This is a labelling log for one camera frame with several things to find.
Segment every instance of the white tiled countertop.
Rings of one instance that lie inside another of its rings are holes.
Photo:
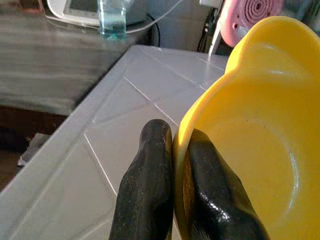
[[[226,62],[223,56],[131,47],[2,191],[0,239],[106,239],[143,126],[163,119],[174,135]]]

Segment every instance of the floor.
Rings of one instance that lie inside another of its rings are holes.
[[[0,192],[15,177],[20,153],[0,150]]]

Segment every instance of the electric cord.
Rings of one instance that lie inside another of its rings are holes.
[[[143,30],[146,30],[146,29],[152,27],[154,24],[156,24],[157,22],[162,20],[164,17],[166,17],[169,13],[171,13],[183,1],[184,0],[177,1],[172,7],[170,7],[168,9],[168,11],[166,11],[163,15],[161,15],[157,19],[153,20],[152,22],[150,22],[150,23],[148,23],[148,24],[146,24],[146,25],[144,25],[142,27],[138,27],[138,28],[135,28],[135,29],[132,29],[132,30],[127,30],[126,33],[127,34],[137,33],[137,32],[140,32],[140,31],[143,31]],[[89,29],[99,30],[99,27],[97,27],[97,26],[92,26],[92,25],[83,24],[83,23],[77,23],[77,22],[70,21],[70,20],[64,20],[64,19],[60,19],[60,18],[57,18],[57,17],[54,17],[54,16],[48,16],[46,13],[44,13],[44,16],[47,19],[50,19],[50,20],[55,20],[55,21],[59,21],[59,22],[67,23],[67,24],[73,24],[73,25],[76,25],[76,26],[85,27],[85,28],[89,28]]]
[[[155,18],[153,16],[151,16],[149,13],[147,14],[147,16],[149,18],[151,18],[153,21],[155,20]],[[156,22],[155,23],[155,26],[156,26],[156,29],[157,29],[157,32],[158,32],[158,48],[160,47],[160,44],[161,44],[161,34],[160,34],[160,28],[159,28],[159,25],[158,23]]]

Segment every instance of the white appliance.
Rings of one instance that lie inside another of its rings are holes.
[[[51,12],[60,19],[99,26],[97,0],[47,0]],[[126,15],[126,24],[146,20],[147,0],[135,0]]]

